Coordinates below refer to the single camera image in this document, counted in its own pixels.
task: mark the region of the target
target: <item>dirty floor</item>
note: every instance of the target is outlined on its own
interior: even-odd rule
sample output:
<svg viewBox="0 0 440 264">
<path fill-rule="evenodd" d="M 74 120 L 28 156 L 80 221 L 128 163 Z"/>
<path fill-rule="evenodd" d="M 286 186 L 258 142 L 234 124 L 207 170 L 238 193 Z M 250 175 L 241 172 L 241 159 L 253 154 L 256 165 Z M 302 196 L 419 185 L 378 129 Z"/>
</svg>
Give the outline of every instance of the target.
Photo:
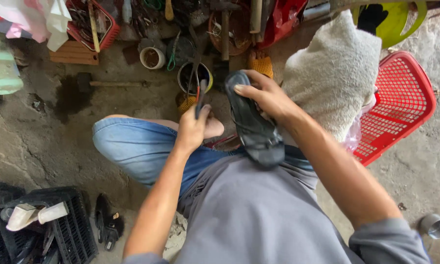
<svg viewBox="0 0 440 264">
<path fill-rule="evenodd" d="M 440 16 L 429 16 L 396 48 L 410 51 L 425 69 L 436 91 L 437 109 L 427 123 L 368 167 L 394 200 L 404 204 L 404 216 L 413 226 L 427 213 L 440 214 Z M 286 59 L 306 47 L 318 27 L 304 25 L 269 50 L 277 82 L 282 80 Z M 74 185 L 88 192 L 93 204 L 99 193 L 105 193 L 129 230 L 147 190 L 98 153 L 92 125 L 111 114 L 177 121 L 176 71 L 150 71 L 141 63 L 127 66 L 121 50 L 130 44 L 123 42 L 100 54 L 100 66 L 51 63 L 45 45 L 23 39 L 10 42 L 30 56 L 30 65 L 21 70 L 24 88 L 0 98 L 0 181 L 28 191 Z M 246 57 L 235 57 L 231 64 L 231 69 L 241 69 Z M 91 96 L 75 98 L 74 76 L 80 71 L 90 72 L 94 80 L 138 81 L 144 86 L 98 87 Z M 226 96 L 211 91 L 209 100 L 225 124 L 224 136 L 232 134 Z M 316 192 L 320 205 L 348 240 L 353 231 L 350 223 L 322 186 Z M 176 215 L 165 257 L 182 246 L 186 226 L 186 220 Z M 100 247 L 93 263 L 118 263 L 127 233 L 114 252 Z M 424 237 L 424 241 L 433 261 L 440 263 L 440 239 Z"/>
</svg>

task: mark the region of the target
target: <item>gray shirt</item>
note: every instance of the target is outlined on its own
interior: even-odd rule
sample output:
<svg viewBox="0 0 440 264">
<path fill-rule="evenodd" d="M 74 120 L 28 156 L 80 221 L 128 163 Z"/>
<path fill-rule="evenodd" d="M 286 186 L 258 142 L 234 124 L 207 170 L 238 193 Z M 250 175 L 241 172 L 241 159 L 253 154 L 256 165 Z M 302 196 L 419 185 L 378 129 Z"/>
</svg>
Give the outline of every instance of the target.
<svg viewBox="0 0 440 264">
<path fill-rule="evenodd" d="M 316 202 L 315 176 L 287 165 L 263 171 L 238 156 L 212 164 L 180 200 L 189 225 L 175 263 L 430 263 L 403 219 L 363 225 L 347 246 Z M 146 253 L 123 263 L 168 262 Z"/>
</svg>

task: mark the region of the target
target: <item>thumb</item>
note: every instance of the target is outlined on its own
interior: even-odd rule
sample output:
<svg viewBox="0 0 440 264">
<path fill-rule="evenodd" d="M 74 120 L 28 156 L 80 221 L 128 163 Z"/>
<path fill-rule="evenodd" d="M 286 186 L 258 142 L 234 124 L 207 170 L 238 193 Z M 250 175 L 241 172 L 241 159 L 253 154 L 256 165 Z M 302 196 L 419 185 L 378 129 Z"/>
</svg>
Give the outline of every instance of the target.
<svg viewBox="0 0 440 264">
<path fill-rule="evenodd" d="M 200 109 L 199 112 L 199 121 L 202 123 L 206 123 L 207 122 L 207 117 L 209 117 L 209 113 L 210 110 L 212 109 L 212 106 L 210 106 L 209 104 L 206 104 L 202 107 L 202 109 Z"/>
<path fill-rule="evenodd" d="M 256 100 L 264 92 L 249 85 L 235 85 L 233 89 L 237 94 L 253 100 Z"/>
</svg>

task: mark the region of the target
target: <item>blue jeans shorts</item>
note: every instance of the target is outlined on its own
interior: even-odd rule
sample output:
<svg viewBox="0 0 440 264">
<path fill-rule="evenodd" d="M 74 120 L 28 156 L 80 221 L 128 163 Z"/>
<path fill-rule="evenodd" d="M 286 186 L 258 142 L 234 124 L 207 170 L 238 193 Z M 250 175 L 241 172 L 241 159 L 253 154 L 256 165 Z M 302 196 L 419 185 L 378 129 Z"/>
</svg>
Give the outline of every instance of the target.
<svg viewBox="0 0 440 264">
<path fill-rule="evenodd" d="M 169 127 L 130 117 L 109 117 L 93 125 L 93 142 L 98 151 L 148 188 L 155 184 L 173 149 L 176 136 L 177 132 Z M 298 148 L 287 154 L 290 147 L 286 147 L 285 162 L 312 171 L 303 154 L 296 154 Z M 196 149 L 184 167 L 180 197 L 206 167 L 236 154 L 244 154 L 244 150 L 219 151 L 204 146 Z"/>
</svg>

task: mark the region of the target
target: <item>metal cup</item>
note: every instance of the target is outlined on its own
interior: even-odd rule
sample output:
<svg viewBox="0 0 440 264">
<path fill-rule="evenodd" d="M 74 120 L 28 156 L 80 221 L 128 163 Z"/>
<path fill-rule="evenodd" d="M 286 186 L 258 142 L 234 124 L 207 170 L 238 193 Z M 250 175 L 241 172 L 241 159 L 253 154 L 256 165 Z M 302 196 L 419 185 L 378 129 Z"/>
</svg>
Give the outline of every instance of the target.
<svg viewBox="0 0 440 264">
<path fill-rule="evenodd" d="M 437 214 L 426 215 L 420 222 L 420 228 L 433 239 L 440 238 L 440 216 Z"/>
</svg>

